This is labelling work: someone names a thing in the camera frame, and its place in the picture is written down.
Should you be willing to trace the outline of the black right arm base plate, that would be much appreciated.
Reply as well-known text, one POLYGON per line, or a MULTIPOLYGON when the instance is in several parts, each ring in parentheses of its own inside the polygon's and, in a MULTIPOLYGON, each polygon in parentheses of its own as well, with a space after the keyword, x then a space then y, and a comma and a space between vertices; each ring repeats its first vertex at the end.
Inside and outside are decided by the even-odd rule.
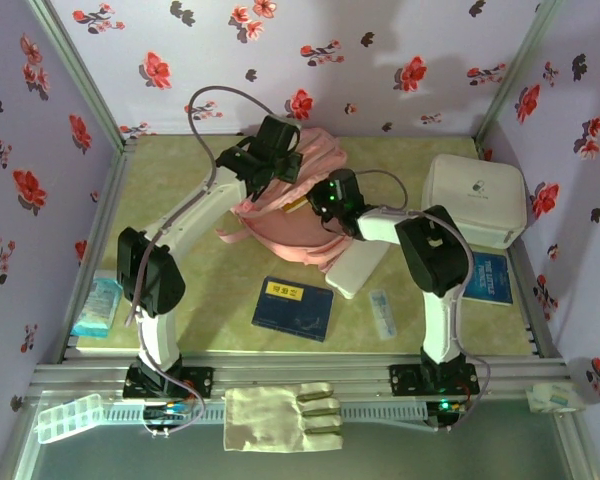
POLYGON ((480 392, 473 364, 450 368, 424 364, 391 365, 389 383, 393 396, 474 396, 480 392))

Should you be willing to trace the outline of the aluminium frame side rail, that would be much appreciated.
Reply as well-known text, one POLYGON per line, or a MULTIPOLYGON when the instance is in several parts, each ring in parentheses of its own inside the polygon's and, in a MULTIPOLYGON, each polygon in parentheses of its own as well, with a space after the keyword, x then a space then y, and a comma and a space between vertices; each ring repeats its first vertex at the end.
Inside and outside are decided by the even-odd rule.
POLYGON ((559 350, 550 332, 547 311, 539 302, 541 289, 526 241, 536 222, 532 211, 533 187, 524 181, 527 220, 523 234, 504 252, 512 281, 514 304, 511 306, 468 302, 469 319, 462 332, 468 346, 486 356, 536 356, 558 358, 559 350))
POLYGON ((127 170, 136 148, 136 140, 126 141, 122 151, 117 153, 112 159, 111 168, 98 202, 94 222, 87 239, 86 252, 79 266, 69 304, 59 333, 56 335, 50 348, 52 364, 60 364, 64 360, 64 354, 69 343, 74 321, 82 311, 91 288, 92 279, 106 250, 107 241, 126 180, 127 170))

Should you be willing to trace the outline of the long aluminium frame beam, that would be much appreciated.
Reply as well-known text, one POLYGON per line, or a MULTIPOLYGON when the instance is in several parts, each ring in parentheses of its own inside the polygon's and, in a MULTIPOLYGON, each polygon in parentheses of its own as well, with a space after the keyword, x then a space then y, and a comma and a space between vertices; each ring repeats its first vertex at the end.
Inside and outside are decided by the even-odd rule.
MULTIPOLYGON (((217 402, 228 388, 329 382, 345 401, 390 400, 389 367, 414 363, 416 355, 389 354, 239 354, 203 353, 183 359, 188 367, 213 369, 210 399, 217 402)), ((61 398, 99 392, 103 396, 122 393, 132 360, 126 357, 75 357, 61 364, 35 368, 26 391, 27 399, 54 392, 61 398)), ((538 383, 570 379, 564 360, 537 356, 496 356, 486 366, 475 362, 485 400, 517 399, 538 383)))

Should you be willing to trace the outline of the white rectangular pencil case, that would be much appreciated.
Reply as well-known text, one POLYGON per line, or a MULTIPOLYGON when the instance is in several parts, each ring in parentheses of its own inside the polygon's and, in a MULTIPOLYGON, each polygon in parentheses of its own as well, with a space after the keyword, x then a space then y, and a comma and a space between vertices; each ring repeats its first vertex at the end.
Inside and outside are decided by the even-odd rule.
POLYGON ((353 299, 388 249, 386 242, 354 240, 327 271, 326 284, 345 299, 353 299))

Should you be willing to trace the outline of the blue Little Prince book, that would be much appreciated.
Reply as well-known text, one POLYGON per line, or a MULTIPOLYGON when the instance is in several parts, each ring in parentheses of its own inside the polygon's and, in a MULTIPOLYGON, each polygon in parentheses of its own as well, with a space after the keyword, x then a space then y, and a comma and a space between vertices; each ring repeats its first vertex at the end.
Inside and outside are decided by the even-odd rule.
POLYGON ((474 252, 474 269, 463 297, 496 305, 512 305, 508 261, 502 254, 474 252))

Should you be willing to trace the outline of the beige work glove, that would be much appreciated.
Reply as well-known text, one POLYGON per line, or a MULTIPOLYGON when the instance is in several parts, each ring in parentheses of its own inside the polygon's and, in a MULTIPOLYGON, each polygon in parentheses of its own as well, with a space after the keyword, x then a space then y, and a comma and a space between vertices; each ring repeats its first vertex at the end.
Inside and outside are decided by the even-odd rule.
POLYGON ((225 392, 227 451, 311 453, 343 447, 341 403, 327 382, 225 392))

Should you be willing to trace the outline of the pink backpack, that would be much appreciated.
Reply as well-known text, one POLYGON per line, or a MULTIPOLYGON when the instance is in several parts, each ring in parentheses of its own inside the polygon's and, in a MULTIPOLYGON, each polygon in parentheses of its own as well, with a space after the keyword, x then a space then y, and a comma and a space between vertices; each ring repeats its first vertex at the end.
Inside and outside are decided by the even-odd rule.
POLYGON ((285 213, 283 207, 306 198, 317 182, 344 167, 347 154, 339 141, 321 128, 300 133, 299 152, 303 161, 294 184, 273 180, 259 199, 247 199, 231 209, 241 225, 239 230, 227 233, 218 229, 216 234, 228 244, 252 237, 285 261, 315 265, 325 273, 353 239, 325 230, 308 200, 291 213, 285 213))

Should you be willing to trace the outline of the dark blue yellow-label book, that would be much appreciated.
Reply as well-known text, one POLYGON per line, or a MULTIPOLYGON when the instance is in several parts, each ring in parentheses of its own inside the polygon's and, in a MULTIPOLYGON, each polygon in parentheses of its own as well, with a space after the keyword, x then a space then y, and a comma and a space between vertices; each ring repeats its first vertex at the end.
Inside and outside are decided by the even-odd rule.
POLYGON ((334 300, 334 292, 267 276, 260 289, 251 324, 324 342, 334 300))

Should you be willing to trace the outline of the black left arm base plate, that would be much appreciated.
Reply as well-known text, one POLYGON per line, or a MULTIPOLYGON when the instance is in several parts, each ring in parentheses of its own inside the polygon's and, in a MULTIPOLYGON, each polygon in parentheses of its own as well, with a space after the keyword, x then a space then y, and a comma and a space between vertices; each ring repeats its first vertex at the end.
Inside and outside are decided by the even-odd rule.
MULTIPOLYGON (((195 389, 203 399, 211 396, 214 369, 211 367, 174 366, 168 370, 180 383, 195 389)), ((189 399, 194 395, 179 384, 165 379, 142 363, 127 370, 122 397, 124 399, 189 399)))

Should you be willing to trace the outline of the white zipped medicine bag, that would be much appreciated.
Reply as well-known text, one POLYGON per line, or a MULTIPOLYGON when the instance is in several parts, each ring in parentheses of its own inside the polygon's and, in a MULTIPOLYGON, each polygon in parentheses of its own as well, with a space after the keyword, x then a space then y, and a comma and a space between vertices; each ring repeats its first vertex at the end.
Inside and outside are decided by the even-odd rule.
POLYGON ((524 179, 507 164, 437 155, 424 182, 421 208, 436 205, 447 210, 471 245, 505 250, 527 225, 524 179))

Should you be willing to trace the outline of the aluminium frame post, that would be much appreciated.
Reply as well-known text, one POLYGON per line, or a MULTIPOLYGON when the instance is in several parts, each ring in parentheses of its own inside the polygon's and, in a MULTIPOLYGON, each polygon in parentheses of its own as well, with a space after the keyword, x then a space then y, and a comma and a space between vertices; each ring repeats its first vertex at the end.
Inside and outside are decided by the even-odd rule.
POLYGON ((476 135, 473 137, 479 157, 483 155, 485 139, 504 110, 516 82, 525 75, 554 17, 564 2, 565 0, 538 0, 534 19, 508 67, 503 82, 498 87, 496 95, 489 105, 476 135))
POLYGON ((24 0, 37 22, 45 31, 51 45, 62 60, 81 96, 95 116, 100 128, 117 152, 123 152, 127 141, 115 123, 115 119, 89 73, 74 42, 51 3, 51 0, 24 0))

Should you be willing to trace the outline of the clear blue plastic case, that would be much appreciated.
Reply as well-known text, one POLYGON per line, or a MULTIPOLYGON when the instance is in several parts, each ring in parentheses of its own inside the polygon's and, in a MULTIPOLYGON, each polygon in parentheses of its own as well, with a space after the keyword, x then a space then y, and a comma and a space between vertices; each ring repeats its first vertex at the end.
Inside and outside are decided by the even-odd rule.
POLYGON ((369 292, 374 324, 381 340, 389 340, 396 336, 397 330, 393 312, 386 292, 382 289, 369 292))

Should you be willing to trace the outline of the small circuit board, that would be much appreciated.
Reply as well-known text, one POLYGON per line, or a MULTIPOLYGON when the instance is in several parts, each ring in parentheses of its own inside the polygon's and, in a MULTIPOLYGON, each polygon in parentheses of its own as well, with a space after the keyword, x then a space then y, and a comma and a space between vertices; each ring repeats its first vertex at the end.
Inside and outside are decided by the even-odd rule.
POLYGON ((145 422, 184 421, 191 414, 192 407, 186 402, 167 402, 146 405, 143 410, 145 422))
POLYGON ((467 410, 465 401, 439 399, 427 403, 427 411, 429 416, 440 415, 464 415, 467 410))

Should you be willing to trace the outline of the clear plastic organizer box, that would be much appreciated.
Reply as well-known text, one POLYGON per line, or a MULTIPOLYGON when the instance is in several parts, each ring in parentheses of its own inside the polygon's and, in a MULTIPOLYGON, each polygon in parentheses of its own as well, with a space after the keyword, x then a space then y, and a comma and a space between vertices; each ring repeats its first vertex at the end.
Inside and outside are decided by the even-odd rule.
POLYGON ((37 415, 35 431, 39 444, 50 444, 86 432, 104 419, 100 394, 90 394, 48 408, 37 415))

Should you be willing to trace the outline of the light blue tissue pack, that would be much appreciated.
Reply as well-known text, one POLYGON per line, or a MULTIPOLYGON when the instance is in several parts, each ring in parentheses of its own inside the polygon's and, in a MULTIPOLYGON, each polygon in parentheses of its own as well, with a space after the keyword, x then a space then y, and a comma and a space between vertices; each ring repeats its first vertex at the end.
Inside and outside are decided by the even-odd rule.
POLYGON ((122 297, 115 273, 97 270, 82 310, 71 329, 77 337, 106 338, 111 331, 122 297))

